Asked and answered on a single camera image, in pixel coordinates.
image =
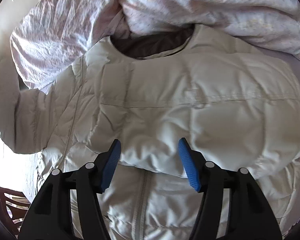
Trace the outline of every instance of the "neckline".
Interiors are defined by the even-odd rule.
[[[179,51],[177,51],[177,52],[174,52],[174,53],[171,53],[170,55],[166,55],[166,56],[164,56],[164,57],[168,57],[168,56],[172,56],[172,55],[177,55],[177,54],[183,52],[184,50],[186,50],[186,49],[190,46],[190,44],[192,43],[193,39],[197,36],[197,34],[198,34],[198,32],[199,32],[199,29],[200,29],[200,28],[199,28],[199,24],[195,24],[195,25],[194,25],[194,32],[192,33],[191,37],[185,42],[185,43],[187,43],[187,44],[186,44],[181,50],[179,50]],[[151,58],[151,59],[140,59],[140,58],[129,57],[129,56],[127,56],[127,55],[124,55],[122,52],[120,52],[120,51],[113,45],[110,36],[107,36],[106,39],[107,39],[107,42],[108,42],[109,45],[110,45],[111,50],[112,50],[115,54],[117,54],[119,57],[121,57],[121,58],[125,58],[125,59],[128,59],[128,60],[130,60],[130,61],[131,61],[131,60],[132,60],[132,61],[145,61],[145,60],[151,60],[151,59],[155,59],[155,58],[160,58],[160,57],[154,57],[154,58]]]

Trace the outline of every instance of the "blue rubber tip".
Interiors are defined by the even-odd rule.
[[[197,192],[199,192],[201,188],[200,178],[199,178],[199,171],[197,170],[194,162],[188,152],[186,144],[182,139],[179,140],[178,144],[179,148],[179,155],[182,161],[182,164],[186,170],[186,174],[190,183],[190,186],[193,187]]]
[[[108,162],[106,163],[106,166],[103,169],[102,181],[101,181],[102,192],[104,192],[110,186],[115,168],[117,167],[118,161],[120,159],[120,154],[121,154],[121,143],[120,141],[117,141],[108,159]]]

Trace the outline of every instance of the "jacket sleeve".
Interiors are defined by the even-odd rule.
[[[38,89],[20,91],[15,65],[8,59],[0,61],[0,137],[13,152],[31,154],[47,146],[58,119],[76,93],[72,67],[67,71],[67,82],[57,80],[46,95]],[[62,89],[64,93],[57,96],[60,93],[56,90]]]

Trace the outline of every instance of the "ribbed blue pad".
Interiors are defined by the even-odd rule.
[[[118,141],[114,149],[109,157],[108,162],[106,163],[105,168],[102,173],[102,181],[101,181],[101,189],[104,192],[107,188],[109,188],[115,168],[117,167],[118,161],[120,159],[121,154],[121,143]]]
[[[190,186],[193,187],[197,192],[201,188],[201,183],[199,179],[199,172],[194,165],[194,162],[186,148],[185,143],[182,139],[179,140],[179,155],[182,161],[182,164],[186,170],[186,174],[188,176],[188,180],[190,183]]]

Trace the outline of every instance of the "wooden chair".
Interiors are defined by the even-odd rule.
[[[18,197],[24,202],[11,199],[7,197],[5,193],[8,195]],[[2,210],[0,210],[1,221],[5,224],[6,228],[11,233],[17,236],[19,234],[19,229],[22,225],[22,221],[20,221],[20,219],[23,219],[26,216],[26,212],[30,207],[29,201],[22,192],[0,187],[0,205],[2,208]],[[9,216],[7,207],[11,211],[12,218]]]

